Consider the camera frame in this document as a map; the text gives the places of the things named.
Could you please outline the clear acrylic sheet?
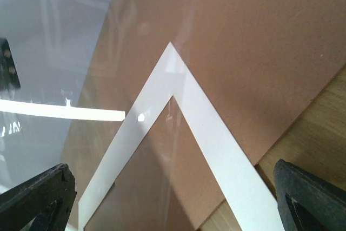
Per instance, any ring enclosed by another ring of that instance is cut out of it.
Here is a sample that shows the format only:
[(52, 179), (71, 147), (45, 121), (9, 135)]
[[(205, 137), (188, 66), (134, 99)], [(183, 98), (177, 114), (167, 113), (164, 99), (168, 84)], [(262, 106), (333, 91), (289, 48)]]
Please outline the clear acrylic sheet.
[[(1, 0), (21, 88), (1, 100), (128, 113), (168, 44), (191, 74), (197, 0)], [(1, 111), (1, 192), (59, 162), (76, 179), (68, 227), (120, 122)], [(82, 230), (197, 230), (200, 148), (171, 98)]]

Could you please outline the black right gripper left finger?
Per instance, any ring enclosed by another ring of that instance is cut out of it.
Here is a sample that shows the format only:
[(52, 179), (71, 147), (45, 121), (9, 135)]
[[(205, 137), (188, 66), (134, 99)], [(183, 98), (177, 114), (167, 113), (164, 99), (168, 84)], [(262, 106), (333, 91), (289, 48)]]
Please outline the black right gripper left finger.
[(65, 230), (75, 198), (75, 177), (59, 163), (1, 194), (1, 230)]

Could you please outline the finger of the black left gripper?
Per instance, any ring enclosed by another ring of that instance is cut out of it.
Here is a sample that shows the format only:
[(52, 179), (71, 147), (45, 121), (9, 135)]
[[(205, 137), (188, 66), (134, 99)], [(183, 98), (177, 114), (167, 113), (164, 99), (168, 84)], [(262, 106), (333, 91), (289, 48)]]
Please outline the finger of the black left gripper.
[(8, 40), (1, 38), (1, 92), (21, 88)]

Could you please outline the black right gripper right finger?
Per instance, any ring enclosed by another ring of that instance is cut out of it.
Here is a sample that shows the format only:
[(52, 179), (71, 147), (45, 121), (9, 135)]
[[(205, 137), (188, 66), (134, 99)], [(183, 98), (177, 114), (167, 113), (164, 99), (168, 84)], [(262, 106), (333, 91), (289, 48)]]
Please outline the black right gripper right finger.
[(283, 159), (273, 175), (285, 230), (345, 230), (345, 190)]

